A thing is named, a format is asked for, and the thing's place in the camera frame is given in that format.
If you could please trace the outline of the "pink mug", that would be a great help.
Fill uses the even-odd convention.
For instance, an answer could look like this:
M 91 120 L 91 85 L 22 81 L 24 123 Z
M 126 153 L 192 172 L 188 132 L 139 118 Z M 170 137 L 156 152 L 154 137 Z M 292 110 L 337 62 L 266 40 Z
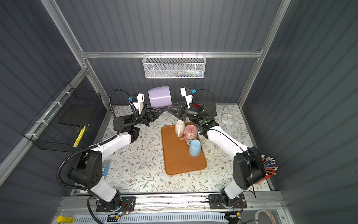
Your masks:
M 181 141 L 194 140 L 197 137 L 197 128 L 195 125 L 187 125 L 184 129 L 184 132 L 179 136 Z

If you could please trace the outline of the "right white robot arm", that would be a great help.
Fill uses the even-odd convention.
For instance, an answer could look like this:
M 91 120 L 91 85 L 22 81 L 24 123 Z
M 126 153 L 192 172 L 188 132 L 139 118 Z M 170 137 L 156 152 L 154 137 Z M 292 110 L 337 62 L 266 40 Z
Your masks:
M 165 107 L 165 110 L 179 120 L 189 119 L 199 134 L 214 142 L 233 158 L 233 180 L 221 190 L 223 206 L 231 208 L 237 204 L 240 194 L 264 179 L 266 172 L 262 154 L 257 147 L 247 147 L 227 134 L 215 121 L 216 104 L 207 101 L 199 108 L 180 104 Z

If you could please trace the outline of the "light blue mug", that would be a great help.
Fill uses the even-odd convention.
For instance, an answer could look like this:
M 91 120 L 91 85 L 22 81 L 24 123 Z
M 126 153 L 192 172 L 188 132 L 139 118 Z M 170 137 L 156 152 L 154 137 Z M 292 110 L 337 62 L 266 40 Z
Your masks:
M 197 157 L 201 153 L 201 142 L 199 140 L 188 140 L 189 154 L 193 157 Z

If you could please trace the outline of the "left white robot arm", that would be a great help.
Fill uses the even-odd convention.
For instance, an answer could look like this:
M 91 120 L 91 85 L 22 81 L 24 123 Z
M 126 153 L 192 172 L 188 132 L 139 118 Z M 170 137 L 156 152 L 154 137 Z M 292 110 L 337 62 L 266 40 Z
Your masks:
M 153 88 L 148 91 L 150 104 L 144 103 L 145 97 L 142 93 L 129 96 L 128 100 L 132 114 L 115 116 L 113 120 L 116 134 L 111 138 L 98 144 L 82 149 L 65 159 L 56 172 L 57 181 L 66 188 L 81 189 L 90 194 L 90 199 L 96 199 L 107 211 L 125 211 L 130 206 L 123 202 L 118 190 L 109 185 L 102 177 L 102 163 L 111 154 L 120 148 L 130 145 L 139 137 L 138 124 L 149 126 L 163 112 L 166 106 L 171 106 L 172 99 L 168 86 Z M 64 165 L 72 158 L 84 159 L 79 167 L 70 169 L 68 178 L 75 181 L 76 185 L 66 183 L 61 172 Z

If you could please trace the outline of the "orange plastic tray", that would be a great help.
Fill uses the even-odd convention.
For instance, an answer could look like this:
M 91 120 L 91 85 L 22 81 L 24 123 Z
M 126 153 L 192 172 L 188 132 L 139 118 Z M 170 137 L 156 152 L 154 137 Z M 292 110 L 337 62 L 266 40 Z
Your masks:
M 186 141 L 181 141 L 175 133 L 175 125 L 161 129 L 165 171 L 168 175 L 176 175 L 202 170 L 207 166 L 203 152 L 194 157 L 189 153 Z

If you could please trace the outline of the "purple mug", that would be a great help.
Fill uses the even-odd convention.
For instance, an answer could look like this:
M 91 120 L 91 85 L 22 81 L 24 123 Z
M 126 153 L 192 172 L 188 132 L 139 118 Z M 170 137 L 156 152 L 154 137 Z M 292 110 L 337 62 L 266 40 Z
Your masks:
M 150 104 L 154 108 L 166 107 L 172 105 L 171 93 L 169 86 L 152 88 L 148 91 Z

